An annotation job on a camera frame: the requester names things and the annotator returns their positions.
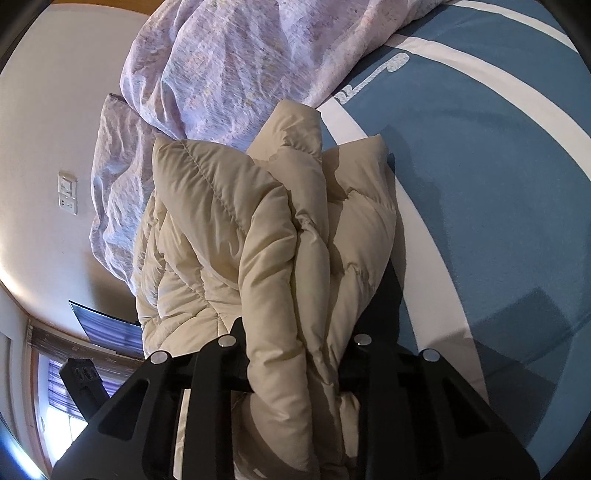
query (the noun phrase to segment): black bracket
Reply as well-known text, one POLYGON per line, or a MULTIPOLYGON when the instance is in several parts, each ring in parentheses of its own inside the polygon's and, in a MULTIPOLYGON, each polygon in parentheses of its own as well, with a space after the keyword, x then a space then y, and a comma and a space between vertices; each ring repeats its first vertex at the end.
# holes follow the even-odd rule
MULTIPOLYGON (((76 392, 67 371, 79 364, 66 365, 64 383, 76 392)), ((89 417, 51 478, 173 480, 180 400, 190 388, 183 480, 233 480, 230 392, 251 391, 247 366, 242 319, 198 353, 155 352, 89 417)), ((357 480, 540 478, 506 425, 435 350, 415 356, 359 332, 339 381, 360 402, 357 480)))

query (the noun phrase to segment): wall socket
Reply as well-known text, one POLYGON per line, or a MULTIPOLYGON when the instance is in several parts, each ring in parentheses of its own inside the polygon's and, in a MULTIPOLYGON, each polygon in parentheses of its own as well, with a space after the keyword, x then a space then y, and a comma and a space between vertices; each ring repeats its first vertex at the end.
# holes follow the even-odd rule
POLYGON ((78 205, 76 199, 68 197, 62 193, 59 194, 60 209, 65 212, 71 213, 72 215, 78 214, 78 205))
POLYGON ((76 177, 62 171, 57 176, 57 200, 60 209, 72 215, 78 214, 77 187, 76 177))

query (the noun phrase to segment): mattress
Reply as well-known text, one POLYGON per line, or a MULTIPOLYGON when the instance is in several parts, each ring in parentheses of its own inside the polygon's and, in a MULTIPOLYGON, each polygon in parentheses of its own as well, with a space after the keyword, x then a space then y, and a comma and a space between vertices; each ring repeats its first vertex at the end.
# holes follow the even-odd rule
POLYGON ((591 74, 534 0, 438 7, 319 110, 381 134, 400 210, 400 343, 437 348, 545 475, 591 410, 591 74))

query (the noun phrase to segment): window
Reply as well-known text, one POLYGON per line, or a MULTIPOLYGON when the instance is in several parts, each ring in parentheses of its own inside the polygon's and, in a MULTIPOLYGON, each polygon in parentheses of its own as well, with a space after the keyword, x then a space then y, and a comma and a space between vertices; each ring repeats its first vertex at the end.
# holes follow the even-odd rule
POLYGON ((87 425, 84 420, 72 417, 52 406, 47 407, 44 424, 43 436, 52 466, 64 455, 87 425))
MULTIPOLYGON (((40 401, 43 405, 41 421, 47 455, 53 466, 81 434, 87 423, 61 380, 61 363, 47 358, 43 360, 47 369, 39 369, 39 393, 40 397, 46 395, 47 399, 45 402, 40 401)), ((103 386, 109 396, 113 396, 120 385, 120 382, 103 379, 103 386)))

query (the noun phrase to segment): puffer jacket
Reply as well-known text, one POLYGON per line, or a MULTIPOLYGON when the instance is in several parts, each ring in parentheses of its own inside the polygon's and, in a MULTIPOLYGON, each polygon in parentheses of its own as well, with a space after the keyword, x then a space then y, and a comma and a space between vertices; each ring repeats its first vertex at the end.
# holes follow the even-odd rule
MULTIPOLYGON (((233 406, 240 477, 352 476, 358 404, 337 368, 394 240, 386 156, 380 136, 322 152, 319 113, 287 100, 246 154, 154 145, 134 255, 145 353, 196 352, 243 317, 254 393, 233 406)), ((177 478, 186 413, 187 395, 177 478)))

